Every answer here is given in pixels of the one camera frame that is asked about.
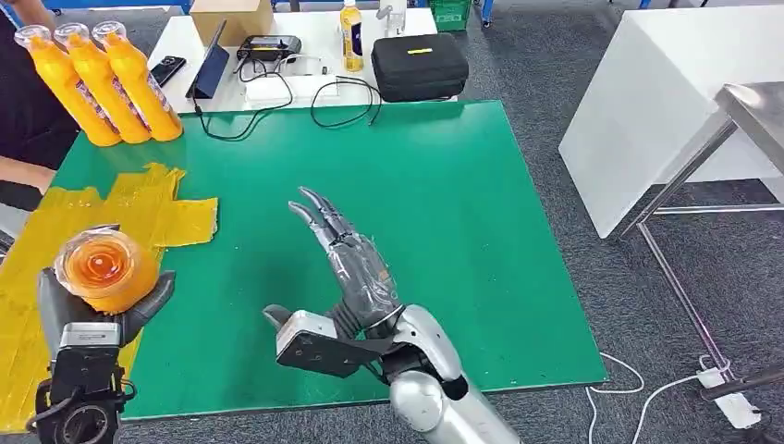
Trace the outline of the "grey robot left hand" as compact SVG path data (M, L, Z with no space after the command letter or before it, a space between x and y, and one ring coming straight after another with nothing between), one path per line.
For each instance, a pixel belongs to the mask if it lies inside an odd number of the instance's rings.
M120 314L103 314L63 287L52 267L44 268L38 275L36 298L50 360L55 360L63 328L74 322L118 324L119 347L124 348L169 301L174 292L175 278L174 271L162 272L153 289L128 310Z

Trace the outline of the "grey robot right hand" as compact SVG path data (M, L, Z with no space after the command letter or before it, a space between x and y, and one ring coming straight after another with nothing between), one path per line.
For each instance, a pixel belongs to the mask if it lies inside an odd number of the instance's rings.
M303 186L299 192L311 205L290 201L288 208L318 240L341 289L340 300L325 312L336 339L391 340L405 306L386 261L326 197Z

